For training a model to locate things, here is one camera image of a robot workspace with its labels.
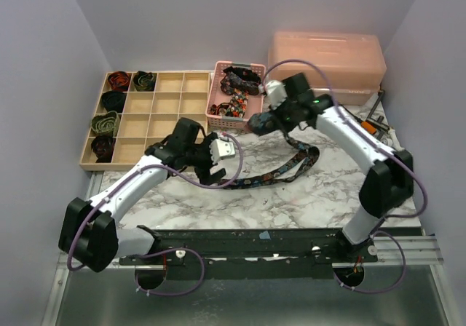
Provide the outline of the navy floral tie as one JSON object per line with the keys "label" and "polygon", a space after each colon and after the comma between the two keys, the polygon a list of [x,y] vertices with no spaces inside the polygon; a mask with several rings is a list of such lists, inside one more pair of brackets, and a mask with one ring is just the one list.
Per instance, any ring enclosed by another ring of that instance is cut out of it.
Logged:
{"label": "navy floral tie", "polygon": [[212,126],[209,130],[233,134],[243,149],[243,169],[225,190],[282,186],[314,191],[322,186],[319,171],[313,168],[320,157],[316,146],[284,138],[280,131],[256,135],[247,124],[242,130]]}

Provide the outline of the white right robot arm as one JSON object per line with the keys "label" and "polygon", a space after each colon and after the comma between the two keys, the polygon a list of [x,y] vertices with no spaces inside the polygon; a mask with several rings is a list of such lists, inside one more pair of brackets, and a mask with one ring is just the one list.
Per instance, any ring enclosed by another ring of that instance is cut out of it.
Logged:
{"label": "white right robot arm", "polygon": [[412,155],[396,151],[369,135],[329,94],[315,96],[304,74],[264,86],[280,128],[288,131],[305,123],[336,142],[359,166],[365,180],[359,191],[360,207],[341,230],[336,256],[345,262],[361,254],[361,244],[381,226],[393,209],[414,192]]}

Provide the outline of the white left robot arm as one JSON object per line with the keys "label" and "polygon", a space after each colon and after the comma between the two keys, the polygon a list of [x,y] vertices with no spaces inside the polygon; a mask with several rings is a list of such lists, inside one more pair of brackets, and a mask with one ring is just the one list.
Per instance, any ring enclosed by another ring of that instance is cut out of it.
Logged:
{"label": "white left robot arm", "polygon": [[113,259],[127,256],[156,263],[162,253],[156,234],[144,226],[120,229],[121,219],[151,189],[186,168],[194,169],[195,185],[218,184],[226,172],[211,169],[234,155],[231,138],[207,134],[200,123],[179,119],[174,130],[148,146],[135,166],[112,186],[88,200],[77,197],[68,204],[58,242],[68,255],[68,268],[76,271],[86,266],[100,272]]}

